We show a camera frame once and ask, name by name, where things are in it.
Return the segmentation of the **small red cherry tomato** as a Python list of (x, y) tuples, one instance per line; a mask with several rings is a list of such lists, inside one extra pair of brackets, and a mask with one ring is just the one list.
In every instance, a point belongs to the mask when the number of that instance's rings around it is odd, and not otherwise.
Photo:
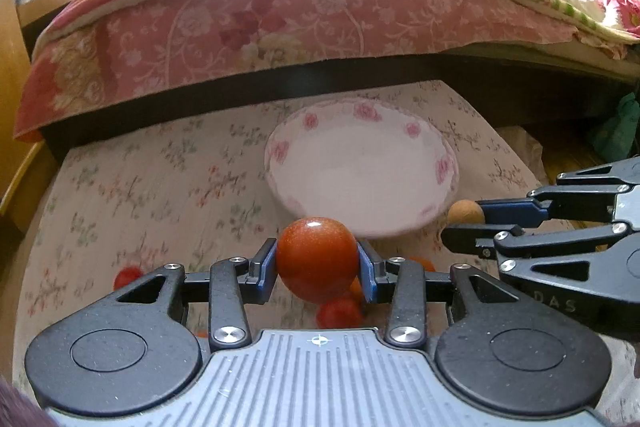
[(117, 274), (113, 283), (114, 291), (118, 291), (133, 281), (140, 279), (144, 272), (137, 265), (127, 265), (123, 267)]

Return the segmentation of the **brown longan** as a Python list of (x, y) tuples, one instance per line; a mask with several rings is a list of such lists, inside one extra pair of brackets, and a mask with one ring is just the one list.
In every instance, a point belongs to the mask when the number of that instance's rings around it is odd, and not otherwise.
[(460, 199), (454, 202), (447, 213), (447, 220), (454, 225), (484, 225), (485, 213), (478, 202)]

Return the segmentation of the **orange tomato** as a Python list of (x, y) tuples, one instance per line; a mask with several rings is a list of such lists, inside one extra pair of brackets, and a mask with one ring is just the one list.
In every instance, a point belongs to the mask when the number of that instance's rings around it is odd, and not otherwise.
[(348, 295), (350, 298), (358, 301), (358, 303), (363, 303), (364, 296), (363, 296), (362, 287), (358, 277), (355, 277), (352, 283), (350, 284)]

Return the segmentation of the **red tomato cluster front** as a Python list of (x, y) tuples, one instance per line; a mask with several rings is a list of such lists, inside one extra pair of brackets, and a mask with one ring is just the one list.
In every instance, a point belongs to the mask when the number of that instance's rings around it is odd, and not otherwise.
[(356, 329), (363, 323), (360, 303), (352, 297), (342, 297), (323, 303), (316, 321), (319, 329)]

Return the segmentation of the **large red tomato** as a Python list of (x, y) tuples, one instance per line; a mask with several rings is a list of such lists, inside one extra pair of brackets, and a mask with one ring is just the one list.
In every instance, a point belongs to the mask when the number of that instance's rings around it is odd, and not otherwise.
[(299, 219), (280, 234), (276, 265), (292, 294), (323, 305), (345, 295), (356, 279), (358, 243), (341, 222), (321, 217)]

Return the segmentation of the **large orange tangerine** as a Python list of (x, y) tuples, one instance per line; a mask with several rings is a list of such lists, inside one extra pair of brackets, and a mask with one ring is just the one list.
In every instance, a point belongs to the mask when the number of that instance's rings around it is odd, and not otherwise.
[(435, 265), (428, 259), (411, 257), (411, 260), (420, 263), (426, 272), (436, 272)]

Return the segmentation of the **green bag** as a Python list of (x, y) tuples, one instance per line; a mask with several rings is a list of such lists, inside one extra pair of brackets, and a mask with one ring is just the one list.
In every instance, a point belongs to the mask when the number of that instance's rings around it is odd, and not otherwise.
[(640, 107), (634, 93), (620, 99), (616, 113), (597, 132), (593, 148), (605, 161), (626, 159), (634, 144), (639, 124)]

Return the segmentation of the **floral tablecloth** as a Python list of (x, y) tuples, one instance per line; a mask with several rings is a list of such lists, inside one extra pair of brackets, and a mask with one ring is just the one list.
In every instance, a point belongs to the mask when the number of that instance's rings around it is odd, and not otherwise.
[[(528, 164), (461, 94), (440, 80), (340, 93), (375, 98), (419, 115), (447, 139), (458, 158), (457, 198), (521, 197), (540, 186)], [(48, 200), (24, 275), (14, 337), (13, 384), (35, 401), (24, 355), (35, 335), (110, 293), (127, 267), (150, 272), (167, 262), (188, 271), (218, 259), (253, 256), (293, 221), (264, 179), (272, 130), (320, 95), (223, 110), (157, 124), (67, 154)], [(382, 256), (424, 257), (445, 270), (454, 256), (442, 247), (445, 217), (420, 231), (372, 246)], [(314, 306), (280, 282), (265, 306), (247, 307), (259, 329), (316, 326)], [(615, 425), (639, 421), (637, 345), (603, 337), (612, 353), (612, 381), (598, 411)]]

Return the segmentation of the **white floral plate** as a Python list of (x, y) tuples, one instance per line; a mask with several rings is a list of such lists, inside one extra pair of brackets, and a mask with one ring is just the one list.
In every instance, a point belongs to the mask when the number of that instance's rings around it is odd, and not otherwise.
[(307, 105), (273, 129), (265, 178), (295, 218), (340, 221), (357, 237), (420, 230), (452, 203), (454, 149), (426, 119), (370, 98)]

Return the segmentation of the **wooden cabinet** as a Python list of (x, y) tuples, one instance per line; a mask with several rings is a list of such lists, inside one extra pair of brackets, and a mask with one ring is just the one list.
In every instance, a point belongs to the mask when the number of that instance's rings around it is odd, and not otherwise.
[(55, 174), (55, 160), (42, 141), (13, 138), (14, 120), (32, 67), (40, 32), (72, 0), (1, 0), (1, 233), (26, 233)]

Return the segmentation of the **pink floral bedspread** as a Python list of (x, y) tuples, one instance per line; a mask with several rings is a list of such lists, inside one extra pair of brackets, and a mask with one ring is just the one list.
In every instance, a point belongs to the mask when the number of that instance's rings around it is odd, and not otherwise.
[(13, 133), (246, 72), (576, 32), (512, 0), (73, 0), (37, 40)]

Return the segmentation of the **dark wooden bed frame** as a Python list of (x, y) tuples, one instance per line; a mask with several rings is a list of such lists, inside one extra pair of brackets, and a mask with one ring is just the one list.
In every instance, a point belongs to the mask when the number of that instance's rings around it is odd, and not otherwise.
[(93, 109), (42, 130), (56, 160), (73, 147), (213, 110), (311, 95), (442, 80), (497, 127), (558, 126), (588, 140), (618, 100), (639, 89), (624, 77), (515, 44), (477, 43), (437, 54), (343, 58), (207, 80)]

